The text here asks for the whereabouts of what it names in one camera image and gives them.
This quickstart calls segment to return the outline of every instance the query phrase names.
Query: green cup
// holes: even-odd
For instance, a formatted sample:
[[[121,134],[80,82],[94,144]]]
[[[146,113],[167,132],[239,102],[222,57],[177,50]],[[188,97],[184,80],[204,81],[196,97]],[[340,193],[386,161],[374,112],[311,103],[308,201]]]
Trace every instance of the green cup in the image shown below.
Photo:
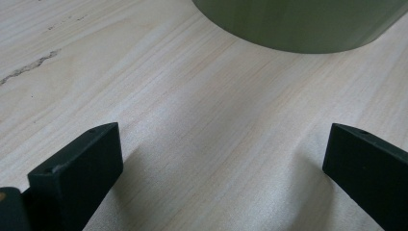
[[[224,30],[277,50],[322,54],[372,42],[408,0],[192,0]]]

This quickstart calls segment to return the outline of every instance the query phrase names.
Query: black block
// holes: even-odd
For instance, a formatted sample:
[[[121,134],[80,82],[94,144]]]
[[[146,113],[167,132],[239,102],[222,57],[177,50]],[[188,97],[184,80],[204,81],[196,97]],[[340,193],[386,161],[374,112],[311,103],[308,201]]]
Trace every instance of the black block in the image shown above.
[[[385,230],[408,230],[407,152],[333,124],[323,170]]]
[[[92,128],[28,174],[48,230],[82,230],[123,170],[117,123]]]
[[[32,230],[19,189],[0,188],[0,230]]]

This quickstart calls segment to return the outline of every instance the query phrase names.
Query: cylindrical object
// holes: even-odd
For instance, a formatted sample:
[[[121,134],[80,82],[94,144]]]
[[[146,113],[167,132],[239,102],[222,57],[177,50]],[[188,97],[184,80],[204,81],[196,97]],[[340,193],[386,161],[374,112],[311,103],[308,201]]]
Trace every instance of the cylindrical object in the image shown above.
[[[192,0],[224,30],[296,53],[333,53],[377,39],[408,0]]]

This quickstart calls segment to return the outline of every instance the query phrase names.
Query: black object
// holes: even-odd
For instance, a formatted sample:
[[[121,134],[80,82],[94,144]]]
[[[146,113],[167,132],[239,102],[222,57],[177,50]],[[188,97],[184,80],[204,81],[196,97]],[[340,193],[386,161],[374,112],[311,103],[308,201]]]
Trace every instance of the black object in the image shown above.
[[[28,174],[30,188],[0,188],[0,230],[82,230],[123,171],[117,123],[92,128]]]
[[[323,171],[382,228],[408,230],[407,152],[366,131],[333,124]]]

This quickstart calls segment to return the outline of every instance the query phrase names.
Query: wooden surface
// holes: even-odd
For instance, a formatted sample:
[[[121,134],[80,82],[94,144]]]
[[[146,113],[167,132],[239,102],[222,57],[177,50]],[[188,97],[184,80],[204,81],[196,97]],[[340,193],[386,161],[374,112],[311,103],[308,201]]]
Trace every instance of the wooden surface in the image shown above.
[[[407,35],[299,55],[190,0],[2,0],[0,185],[118,121],[125,170],[86,230],[381,230],[321,164],[333,122],[408,149]]]

